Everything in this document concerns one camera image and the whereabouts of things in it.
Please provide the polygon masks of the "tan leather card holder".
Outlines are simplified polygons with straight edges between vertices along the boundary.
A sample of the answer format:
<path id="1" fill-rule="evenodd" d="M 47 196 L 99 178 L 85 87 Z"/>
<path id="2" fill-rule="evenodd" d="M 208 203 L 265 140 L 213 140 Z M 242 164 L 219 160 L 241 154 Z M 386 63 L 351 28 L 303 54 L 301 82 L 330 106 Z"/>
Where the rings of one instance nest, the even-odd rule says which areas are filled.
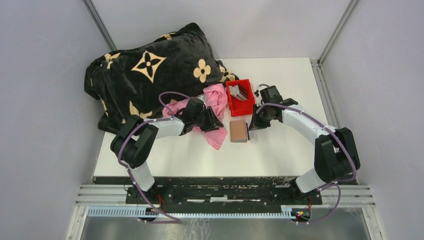
<path id="1" fill-rule="evenodd" d="M 254 138 L 254 133 L 244 119 L 229 122 L 230 141 L 232 143 L 247 143 Z"/>

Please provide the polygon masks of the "red plastic bin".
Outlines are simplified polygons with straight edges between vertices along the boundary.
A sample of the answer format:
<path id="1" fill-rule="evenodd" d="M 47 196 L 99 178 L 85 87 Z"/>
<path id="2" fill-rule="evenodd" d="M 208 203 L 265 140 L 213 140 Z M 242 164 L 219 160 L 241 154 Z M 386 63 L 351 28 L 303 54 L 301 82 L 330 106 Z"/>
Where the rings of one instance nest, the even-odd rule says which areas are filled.
<path id="1" fill-rule="evenodd" d="M 241 101 L 231 96 L 230 86 L 239 85 L 247 91 L 247 100 Z M 255 104 L 255 95 L 249 79 L 232 80 L 226 82 L 226 94 L 228 105 L 232 117 L 251 115 L 253 113 L 253 105 Z"/>

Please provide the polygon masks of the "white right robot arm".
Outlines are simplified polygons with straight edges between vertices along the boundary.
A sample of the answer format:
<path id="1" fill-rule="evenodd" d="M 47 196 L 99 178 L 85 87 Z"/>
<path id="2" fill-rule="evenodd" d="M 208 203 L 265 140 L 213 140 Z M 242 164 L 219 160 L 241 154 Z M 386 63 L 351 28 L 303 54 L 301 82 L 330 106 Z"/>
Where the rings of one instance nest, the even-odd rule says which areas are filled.
<path id="1" fill-rule="evenodd" d="M 356 179 L 361 164 L 350 129 L 319 121 L 294 99 L 284 99 L 274 85 L 260 84 L 254 95 L 257 102 L 252 106 L 250 131 L 269 128 L 272 121 L 278 121 L 296 130 L 314 147 L 312 168 L 290 182 L 288 196 L 293 203 L 302 204 L 313 190 Z"/>

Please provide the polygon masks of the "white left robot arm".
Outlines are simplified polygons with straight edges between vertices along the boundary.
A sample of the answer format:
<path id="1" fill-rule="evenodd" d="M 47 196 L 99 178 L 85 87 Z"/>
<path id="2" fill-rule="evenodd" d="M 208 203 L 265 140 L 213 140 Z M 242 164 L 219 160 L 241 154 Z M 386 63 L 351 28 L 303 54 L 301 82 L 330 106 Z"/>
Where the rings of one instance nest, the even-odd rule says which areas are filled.
<path id="1" fill-rule="evenodd" d="M 157 189 L 153 187 L 155 179 L 147 163 L 155 140 L 183 136 L 195 127 L 210 133 L 222 129 L 224 125 L 212 107 L 206 106 L 199 98 L 191 97 L 185 107 L 170 117 L 142 119 L 132 115 L 116 133 L 110 150 L 116 155 L 118 163 L 126 168 L 143 202 L 152 203 L 158 195 Z"/>

